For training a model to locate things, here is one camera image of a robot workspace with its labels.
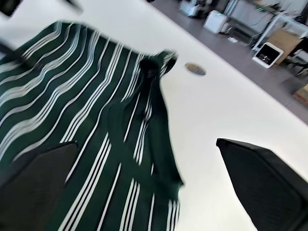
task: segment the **small round object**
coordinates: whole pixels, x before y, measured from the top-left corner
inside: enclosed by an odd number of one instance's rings
[[[185,67],[190,71],[193,72],[199,76],[205,76],[206,71],[199,65],[193,64],[193,63],[187,63],[185,64]]]

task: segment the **white table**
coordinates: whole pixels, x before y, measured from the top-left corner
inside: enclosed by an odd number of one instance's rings
[[[145,0],[80,0],[78,16],[59,0],[26,0],[0,26],[15,46],[58,19],[87,22],[125,44],[157,53],[175,49],[180,57],[163,78],[170,134],[185,187],[180,191],[177,231],[255,231],[233,190],[218,137],[272,149],[308,180],[308,127],[253,82],[202,45]],[[197,62],[205,77],[186,71]]]

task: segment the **striped cloth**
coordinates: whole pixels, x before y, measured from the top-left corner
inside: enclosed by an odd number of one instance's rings
[[[19,51],[43,69],[0,63],[0,169],[42,145],[79,154],[48,231],[173,231],[182,185],[160,77],[150,56],[81,24],[56,22]]]

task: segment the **white device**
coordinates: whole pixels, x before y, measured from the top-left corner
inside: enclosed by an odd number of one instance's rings
[[[203,27],[215,34],[218,34],[221,31],[223,25],[226,23],[226,21],[227,21],[227,16],[219,13],[216,10],[213,10],[208,15]]]
[[[197,0],[185,1],[180,4],[180,10],[187,16],[196,16],[198,13],[199,5],[196,4]]]
[[[269,42],[266,42],[252,59],[261,66],[265,68],[270,68],[277,62],[277,60],[282,56],[282,54],[283,50]]]

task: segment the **gray floor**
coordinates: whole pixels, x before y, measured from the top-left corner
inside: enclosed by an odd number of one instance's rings
[[[308,124],[308,106],[293,97],[308,82],[307,77],[295,77],[296,70],[288,67],[265,69],[259,66],[252,61],[253,53],[248,47],[240,43],[233,44],[225,36],[212,34],[203,28],[203,20],[180,13],[177,0],[155,0],[152,5]]]

